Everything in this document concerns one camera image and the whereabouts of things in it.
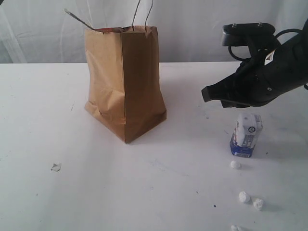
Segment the white table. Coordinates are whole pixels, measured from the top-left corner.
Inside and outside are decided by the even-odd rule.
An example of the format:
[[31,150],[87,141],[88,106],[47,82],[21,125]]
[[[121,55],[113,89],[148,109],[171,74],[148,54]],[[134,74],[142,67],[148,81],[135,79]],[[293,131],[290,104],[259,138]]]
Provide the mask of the white table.
[[[83,108],[87,64],[1,64],[0,230],[308,230],[308,91],[261,108],[204,103],[201,89],[238,65],[161,64],[167,121],[127,145]],[[250,159],[229,147],[243,111],[264,124]],[[238,202],[243,190],[264,211]]]

